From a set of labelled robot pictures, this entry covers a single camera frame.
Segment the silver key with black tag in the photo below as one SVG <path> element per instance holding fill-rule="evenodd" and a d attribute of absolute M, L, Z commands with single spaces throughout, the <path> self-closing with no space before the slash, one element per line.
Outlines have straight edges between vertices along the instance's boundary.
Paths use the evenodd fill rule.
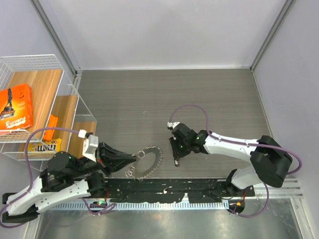
<path fill-rule="evenodd" d="M 180 167 L 180 163 L 179 163 L 178 158 L 174 158 L 174 165 L 175 165 L 175 167 Z"/>

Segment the metal disc with key rings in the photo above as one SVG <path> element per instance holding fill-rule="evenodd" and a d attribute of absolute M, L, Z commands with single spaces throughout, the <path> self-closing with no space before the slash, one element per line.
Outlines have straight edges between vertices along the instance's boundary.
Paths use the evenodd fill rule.
<path fill-rule="evenodd" d="M 138 169 L 138 164 L 145 159 L 145 156 L 148 154 L 154 155 L 154 162 L 150 166 L 150 168 L 140 171 Z M 125 172 L 125 176 L 127 178 L 133 178 L 135 180 L 143 181 L 146 178 L 150 177 L 152 173 L 154 173 L 158 166 L 162 163 L 163 160 L 163 151 L 157 145 L 150 145 L 143 150 L 140 150 L 136 156 L 136 161 L 131 163 L 129 169 Z"/>

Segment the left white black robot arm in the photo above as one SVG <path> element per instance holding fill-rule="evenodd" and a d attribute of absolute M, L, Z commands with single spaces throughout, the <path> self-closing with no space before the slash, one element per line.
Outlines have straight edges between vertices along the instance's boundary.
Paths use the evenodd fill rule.
<path fill-rule="evenodd" d="M 87 140 L 81 158 L 59 151 L 31 187 L 18 193 L 3 194 L 2 222 L 8 227 L 16 227 L 64 202 L 106 196 L 108 187 L 104 178 L 136 159 L 136 155 L 115 150 L 104 142 L 89 144 Z"/>

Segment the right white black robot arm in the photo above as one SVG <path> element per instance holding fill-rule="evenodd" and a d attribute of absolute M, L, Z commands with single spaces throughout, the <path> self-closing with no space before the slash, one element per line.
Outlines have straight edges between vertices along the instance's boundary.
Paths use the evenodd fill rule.
<path fill-rule="evenodd" d="M 241 159 L 250 164 L 244 169 L 234 169 L 228 175 L 224 190 L 237 196 L 249 186 L 264 183 L 274 188 L 282 187 L 292 164 L 290 155 L 270 136 L 260 139 L 239 139 L 201 130 L 195 132 L 181 122 L 168 122 L 172 137 L 174 163 L 190 153 L 219 154 Z"/>

